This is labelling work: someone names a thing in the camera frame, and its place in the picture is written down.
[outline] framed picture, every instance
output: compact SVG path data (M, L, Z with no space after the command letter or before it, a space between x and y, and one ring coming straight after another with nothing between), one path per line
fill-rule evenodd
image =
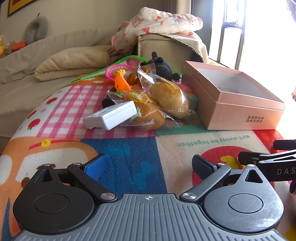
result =
M29 5L34 1L36 0L9 0L8 16L14 14L18 10L22 9L23 7Z

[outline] pink plastic basket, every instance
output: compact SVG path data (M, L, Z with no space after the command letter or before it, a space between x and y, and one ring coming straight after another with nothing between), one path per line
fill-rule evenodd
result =
M133 70L135 68L132 67L131 65L127 65L127 64L111 65L108 69L105 70L106 78L109 80L115 81L115 79L113 78L113 74L116 70L119 70L119 69L124 69L125 71L129 71L129 70Z

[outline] mat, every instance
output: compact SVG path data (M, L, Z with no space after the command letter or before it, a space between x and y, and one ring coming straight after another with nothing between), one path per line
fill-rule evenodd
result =
M143 60L129 56L119 62L138 66ZM112 87L103 75L104 70L78 78L46 98L8 143L0 157L1 241L10 241L20 231L12 213L13 203L44 163L66 168L104 153L108 166L98 182L119 197L123 193L179 196L200 182L191 168L193 155L242 169L237 161L240 151L275 153L272 143L282 139L276 130L207 131L199 117L170 130L85 129L82 118L102 108L101 102ZM285 207L278 231L296 241L296 198L288 188L289 182L275 183Z

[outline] metal screw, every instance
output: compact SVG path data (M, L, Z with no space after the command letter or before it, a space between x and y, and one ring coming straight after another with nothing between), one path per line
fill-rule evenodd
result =
M186 200L193 200L193 199L196 199L197 196L195 193L192 193L192 192L186 192L186 193L183 193L182 194L182 197Z
M101 198L104 200L112 200L115 198L115 194L111 192L106 192L101 195Z

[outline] open box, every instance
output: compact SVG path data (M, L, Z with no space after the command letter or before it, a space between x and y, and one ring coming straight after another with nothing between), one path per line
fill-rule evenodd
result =
M275 129L284 113L283 101L238 70L186 61L182 84L199 98L208 130Z

